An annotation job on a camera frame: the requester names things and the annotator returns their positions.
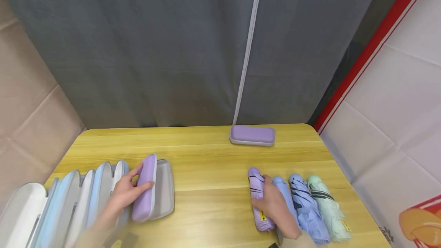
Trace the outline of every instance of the wooden table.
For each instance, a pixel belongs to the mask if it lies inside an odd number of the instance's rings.
[[[255,166],[270,176],[303,178],[319,175],[352,229],[352,240],[328,247],[390,247],[331,153],[314,129],[306,124],[270,125],[276,133],[273,147],[233,145],[231,126],[91,129],[83,132],[52,173],[96,169],[119,159],[135,167],[156,153],[170,161],[175,182],[175,211],[163,219],[131,223],[139,235],[137,247],[267,248],[277,242],[275,231],[259,232],[253,221],[247,170]]]

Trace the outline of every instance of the beige wall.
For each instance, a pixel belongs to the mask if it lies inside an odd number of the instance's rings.
[[[44,182],[84,125],[0,0],[0,211],[20,185]]]

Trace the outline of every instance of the white wall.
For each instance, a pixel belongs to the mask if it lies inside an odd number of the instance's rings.
[[[392,246],[416,247],[399,214],[441,194],[441,0],[415,2],[321,137]]]
[[[83,123],[5,0],[0,0],[0,212],[24,183],[44,183]]]

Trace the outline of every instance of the purple umbrella case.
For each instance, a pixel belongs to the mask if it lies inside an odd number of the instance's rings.
[[[138,185],[154,181],[150,190],[142,193],[133,203],[132,219],[136,222],[160,219],[174,210],[175,196],[173,175],[170,163],[157,158],[156,154],[147,156],[138,175]]]
[[[230,142],[233,144],[271,147],[276,141],[275,129],[252,126],[233,126],[230,131]]]

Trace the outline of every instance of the finger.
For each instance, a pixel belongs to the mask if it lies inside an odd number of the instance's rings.
[[[129,176],[130,178],[133,178],[134,176],[138,175],[139,172],[142,170],[143,163],[141,162],[139,165],[137,165],[136,168],[132,169],[130,172],[126,173],[125,175]]]
[[[265,179],[265,184],[272,184],[273,179],[268,175],[262,175],[262,177]]]
[[[155,185],[155,182],[149,181],[149,182],[142,184],[141,186],[136,187],[135,190],[139,196],[140,194],[142,194],[146,190],[150,190],[151,188],[153,188],[154,185]]]
[[[261,207],[262,207],[262,201],[260,201],[259,199],[255,199],[255,198],[253,198],[253,199],[251,199],[251,204],[253,205],[253,207],[256,207],[256,208],[258,208],[259,210],[261,209]]]

